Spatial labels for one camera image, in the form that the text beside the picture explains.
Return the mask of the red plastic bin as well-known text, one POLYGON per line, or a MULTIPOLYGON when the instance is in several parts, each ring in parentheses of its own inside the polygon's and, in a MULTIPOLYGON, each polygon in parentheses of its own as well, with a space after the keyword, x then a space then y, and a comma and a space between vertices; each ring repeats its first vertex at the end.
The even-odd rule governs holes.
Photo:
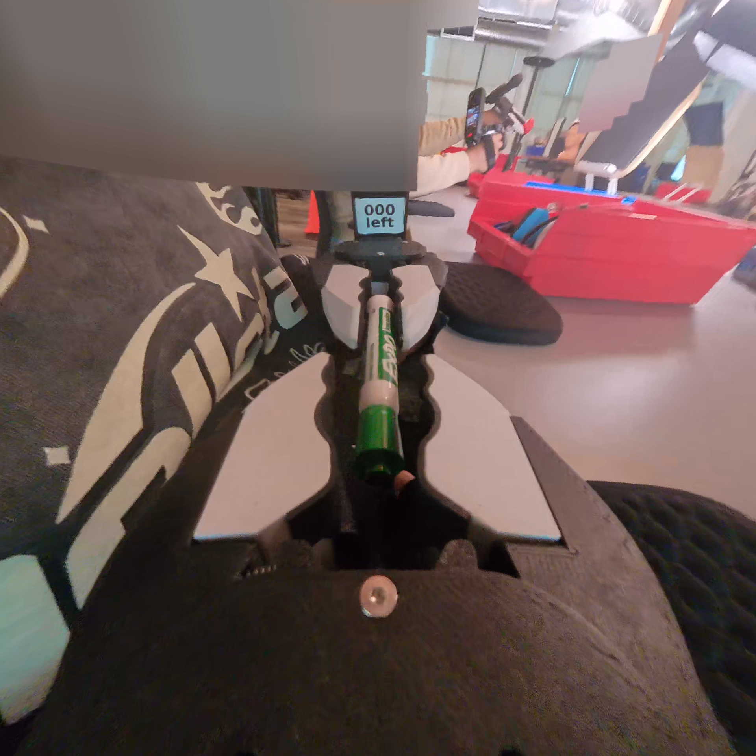
POLYGON ((754 224, 638 195, 494 172, 468 234, 544 296, 694 306, 754 248, 754 224))

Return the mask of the black dimpled pad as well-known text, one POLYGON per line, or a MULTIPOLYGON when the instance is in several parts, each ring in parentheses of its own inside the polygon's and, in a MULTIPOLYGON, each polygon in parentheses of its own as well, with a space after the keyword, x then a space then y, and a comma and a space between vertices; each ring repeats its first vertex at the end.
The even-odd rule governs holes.
POLYGON ((708 497, 590 481, 661 583, 717 719, 755 754, 755 522, 708 497))
POLYGON ((439 305, 449 328, 483 343, 548 346, 563 331, 562 317, 542 295, 484 264, 448 262, 439 305))

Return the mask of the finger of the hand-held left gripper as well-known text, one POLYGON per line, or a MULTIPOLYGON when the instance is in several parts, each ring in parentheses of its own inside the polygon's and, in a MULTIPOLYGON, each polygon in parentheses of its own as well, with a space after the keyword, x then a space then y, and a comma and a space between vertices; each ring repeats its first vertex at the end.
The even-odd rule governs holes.
POLYGON ((421 345, 436 320, 447 274, 445 264, 440 266, 413 263, 395 268, 402 354, 409 354, 421 345))
POLYGON ((313 271, 333 336, 345 347, 356 350, 363 314, 363 284, 370 279, 370 271, 346 262, 314 262, 313 271))

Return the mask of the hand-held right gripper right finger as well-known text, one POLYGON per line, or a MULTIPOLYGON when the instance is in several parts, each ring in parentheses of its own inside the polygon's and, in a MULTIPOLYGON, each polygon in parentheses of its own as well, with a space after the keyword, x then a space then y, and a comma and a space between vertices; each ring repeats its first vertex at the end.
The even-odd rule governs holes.
POLYGON ((510 412, 436 354, 422 358, 433 422, 418 452, 422 483, 487 531, 557 543, 562 533, 510 412))

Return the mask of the green white marker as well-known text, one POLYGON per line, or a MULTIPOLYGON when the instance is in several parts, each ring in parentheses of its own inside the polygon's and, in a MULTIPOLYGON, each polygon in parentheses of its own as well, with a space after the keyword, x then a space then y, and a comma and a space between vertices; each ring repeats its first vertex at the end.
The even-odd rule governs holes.
POLYGON ((383 294, 370 297, 366 314, 354 466, 365 481, 384 482, 404 468, 392 299, 383 294))

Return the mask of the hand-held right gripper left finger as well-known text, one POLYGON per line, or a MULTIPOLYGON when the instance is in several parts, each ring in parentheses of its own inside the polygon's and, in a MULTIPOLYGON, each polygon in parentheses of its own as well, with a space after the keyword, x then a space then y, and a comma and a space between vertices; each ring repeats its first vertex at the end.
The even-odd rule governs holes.
POLYGON ((246 408, 194 529, 197 542, 269 532, 329 490, 332 444, 319 410, 331 356, 319 352, 246 408))

